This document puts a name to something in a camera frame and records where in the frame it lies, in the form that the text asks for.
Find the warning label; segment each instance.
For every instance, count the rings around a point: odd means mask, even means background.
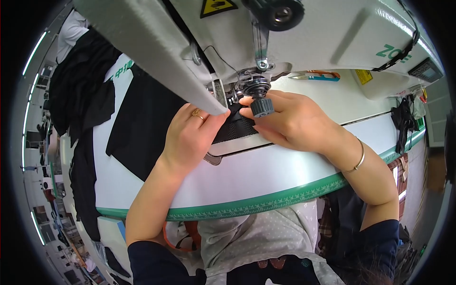
[[[200,19],[237,8],[231,0],[203,0]]]
[[[369,70],[355,69],[355,71],[362,85],[372,80],[372,74]]]

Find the hand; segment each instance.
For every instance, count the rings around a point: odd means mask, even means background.
[[[240,110],[242,116],[255,120],[255,130],[265,139],[292,150],[321,154],[332,148],[332,138],[342,127],[332,121],[312,99],[278,90],[270,90],[266,97],[272,100],[274,113],[254,118],[252,109]],[[253,99],[243,97],[239,102],[250,106]]]
[[[205,111],[192,116],[196,106],[183,105],[171,121],[166,134],[165,148],[159,158],[173,173],[185,177],[203,159],[230,111],[212,116]]]

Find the scissors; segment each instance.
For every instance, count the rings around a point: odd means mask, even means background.
[[[340,74],[336,72],[329,72],[323,70],[305,70],[305,71],[298,71],[295,72],[298,75],[289,76],[289,78],[293,79],[308,79],[308,80],[327,80],[327,81],[339,81],[341,79]],[[320,76],[315,75],[307,75],[307,73],[319,74]]]

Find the navy blue sleeve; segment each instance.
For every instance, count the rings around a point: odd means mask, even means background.
[[[169,250],[151,241],[137,241],[128,247],[133,282],[136,285],[200,284]]]
[[[399,243],[399,221],[386,220],[354,234],[354,255],[368,270],[376,269],[394,278]]]
[[[358,282],[377,276],[394,279],[399,221],[386,220],[353,234],[354,249],[331,265],[342,278]]]

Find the ring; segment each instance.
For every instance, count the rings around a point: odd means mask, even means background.
[[[200,114],[199,114],[200,112],[201,112],[201,109],[196,108],[196,109],[192,112],[192,116],[194,116],[194,117],[200,117],[201,120],[206,121],[202,116],[200,116]]]

